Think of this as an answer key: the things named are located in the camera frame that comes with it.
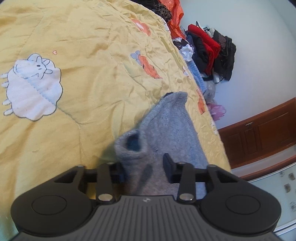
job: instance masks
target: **orange plastic bag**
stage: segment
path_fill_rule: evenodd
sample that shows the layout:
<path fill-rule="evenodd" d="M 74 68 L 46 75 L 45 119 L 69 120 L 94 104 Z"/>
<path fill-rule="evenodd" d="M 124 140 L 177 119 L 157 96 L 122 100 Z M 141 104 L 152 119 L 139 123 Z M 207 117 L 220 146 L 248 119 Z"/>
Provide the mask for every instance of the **orange plastic bag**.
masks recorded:
<path fill-rule="evenodd" d="M 159 0 L 163 5 L 172 12 L 172 20 L 168 22 L 170 35 L 172 39 L 181 37 L 186 39 L 179 27 L 181 19 L 184 15 L 180 0 Z"/>

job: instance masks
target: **bed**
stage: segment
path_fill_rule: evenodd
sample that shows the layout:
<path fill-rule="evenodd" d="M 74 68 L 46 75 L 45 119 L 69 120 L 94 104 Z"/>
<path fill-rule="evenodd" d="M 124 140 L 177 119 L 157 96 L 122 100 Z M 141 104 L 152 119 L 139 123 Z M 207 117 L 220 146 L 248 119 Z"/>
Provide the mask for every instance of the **bed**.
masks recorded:
<path fill-rule="evenodd" d="M 5 0 L 0 5 L 0 240 L 14 199 L 78 164 L 115 159 L 114 141 L 168 92 L 211 164 L 230 166 L 165 22 L 129 0 Z"/>

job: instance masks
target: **sheep leg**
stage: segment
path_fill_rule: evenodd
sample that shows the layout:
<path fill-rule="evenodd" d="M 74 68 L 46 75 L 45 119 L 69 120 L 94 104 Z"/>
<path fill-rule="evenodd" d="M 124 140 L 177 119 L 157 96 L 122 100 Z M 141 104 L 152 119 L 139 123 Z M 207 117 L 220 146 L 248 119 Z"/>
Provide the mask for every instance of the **sheep leg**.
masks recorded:
<path fill-rule="evenodd" d="M 12 114 L 12 113 L 13 113 L 12 108 L 10 108 L 10 109 L 8 109 L 8 110 L 5 110 L 5 111 L 3 112 L 4 115 L 10 115 L 10 114 Z"/>
<path fill-rule="evenodd" d="M 3 101 L 2 105 L 9 105 L 11 104 L 11 101 L 9 99 L 6 99 Z"/>
<path fill-rule="evenodd" d="M 0 76 L 0 78 L 2 79 L 7 79 L 8 78 L 8 73 L 4 73 Z"/>
<path fill-rule="evenodd" d="M 3 82 L 2 84 L 1 84 L 1 86 L 3 87 L 3 88 L 7 88 L 8 87 L 8 81 L 6 81 L 6 82 Z"/>

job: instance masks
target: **gray knit garment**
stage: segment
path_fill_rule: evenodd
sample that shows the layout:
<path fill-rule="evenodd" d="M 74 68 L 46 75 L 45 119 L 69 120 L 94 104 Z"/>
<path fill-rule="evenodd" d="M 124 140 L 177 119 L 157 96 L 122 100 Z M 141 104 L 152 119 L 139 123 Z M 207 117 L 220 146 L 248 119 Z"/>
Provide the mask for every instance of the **gray knit garment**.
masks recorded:
<path fill-rule="evenodd" d="M 163 155 L 174 162 L 185 161 L 206 168 L 205 154 L 185 109 L 187 93 L 166 94 L 137 129 L 119 137 L 115 152 L 127 173 L 125 194 L 174 195 L 179 184 L 170 184 L 163 169 Z M 196 183 L 197 199 L 206 194 L 204 183 Z"/>

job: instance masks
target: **brown door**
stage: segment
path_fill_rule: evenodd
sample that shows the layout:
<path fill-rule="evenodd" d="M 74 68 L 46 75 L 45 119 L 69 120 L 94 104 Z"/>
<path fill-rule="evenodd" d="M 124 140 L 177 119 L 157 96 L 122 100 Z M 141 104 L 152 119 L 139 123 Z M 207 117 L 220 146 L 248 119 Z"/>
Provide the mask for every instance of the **brown door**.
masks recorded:
<path fill-rule="evenodd" d="M 232 168 L 296 144 L 296 99 L 219 129 Z"/>

